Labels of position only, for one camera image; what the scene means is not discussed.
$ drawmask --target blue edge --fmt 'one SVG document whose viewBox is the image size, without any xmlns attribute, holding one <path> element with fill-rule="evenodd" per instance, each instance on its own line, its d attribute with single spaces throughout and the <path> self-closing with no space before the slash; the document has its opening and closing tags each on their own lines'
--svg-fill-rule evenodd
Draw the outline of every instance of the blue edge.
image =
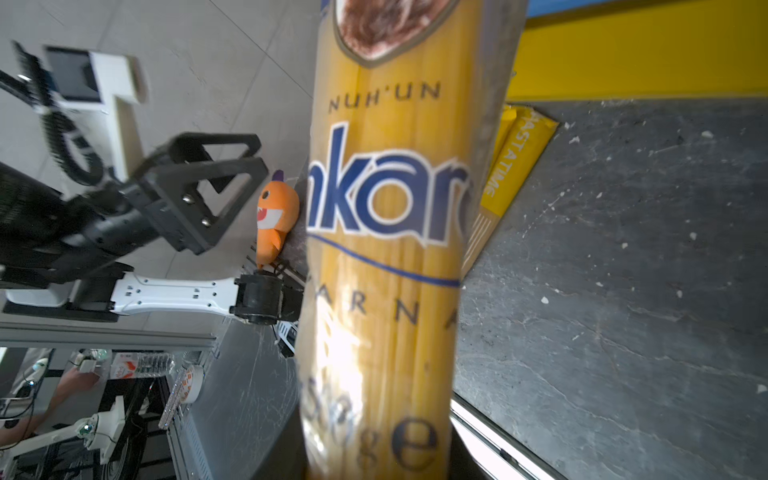
<svg viewBox="0 0 768 480">
<path fill-rule="evenodd" d="M 610 0 L 530 0 L 528 3 L 528 18 L 541 17 L 551 13 L 565 12 L 573 8 L 596 5 Z M 320 9 L 328 5 L 329 0 L 320 0 Z"/>
</svg>

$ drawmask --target plastic bottle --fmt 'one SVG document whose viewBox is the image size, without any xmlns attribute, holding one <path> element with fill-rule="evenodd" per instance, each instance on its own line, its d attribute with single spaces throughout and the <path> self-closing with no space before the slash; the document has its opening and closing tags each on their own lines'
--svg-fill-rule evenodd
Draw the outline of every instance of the plastic bottle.
<svg viewBox="0 0 768 480">
<path fill-rule="evenodd" d="M 175 364 L 172 353 L 115 353 L 109 378 L 147 379 L 166 376 Z"/>
</svg>

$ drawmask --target orange plush toy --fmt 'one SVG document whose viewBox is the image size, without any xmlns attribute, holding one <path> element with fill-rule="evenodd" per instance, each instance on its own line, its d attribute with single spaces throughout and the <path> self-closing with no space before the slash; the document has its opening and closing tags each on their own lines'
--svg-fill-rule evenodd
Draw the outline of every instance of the orange plush toy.
<svg viewBox="0 0 768 480">
<path fill-rule="evenodd" d="M 256 263 L 261 268 L 275 261 L 299 218 L 299 194 L 283 181 L 282 170 L 275 172 L 261 192 L 257 218 Z"/>
</svg>

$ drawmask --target yellow package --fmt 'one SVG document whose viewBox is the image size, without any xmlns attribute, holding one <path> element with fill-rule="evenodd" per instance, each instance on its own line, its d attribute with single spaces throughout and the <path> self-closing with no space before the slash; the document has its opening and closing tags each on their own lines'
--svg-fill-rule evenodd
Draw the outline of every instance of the yellow package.
<svg viewBox="0 0 768 480">
<path fill-rule="evenodd" d="M 506 125 L 505 115 L 512 118 Z M 509 106 L 502 114 L 497 139 L 505 129 L 508 131 L 503 134 L 501 147 L 496 145 L 496 157 L 483 188 L 480 208 L 472 221 L 462 278 L 472 268 L 557 127 L 558 122 L 530 107 Z"/>
<path fill-rule="evenodd" d="M 467 220 L 525 10 L 323 10 L 296 348 L 310 478 L 447 478 Z"/>
</svg>

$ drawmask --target plastic wrapper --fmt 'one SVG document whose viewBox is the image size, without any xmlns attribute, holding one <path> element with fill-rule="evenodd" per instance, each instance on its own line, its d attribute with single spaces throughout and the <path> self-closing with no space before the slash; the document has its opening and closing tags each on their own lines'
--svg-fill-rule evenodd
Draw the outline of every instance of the plastic wrapper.
<svg viewBox="0 0 768 480">
<path fill-rule="evenodd" d="M 447 478 L 467 220 L 525 8 L 323 7 L 296 345 L 309 478 Z"/>
</svg>

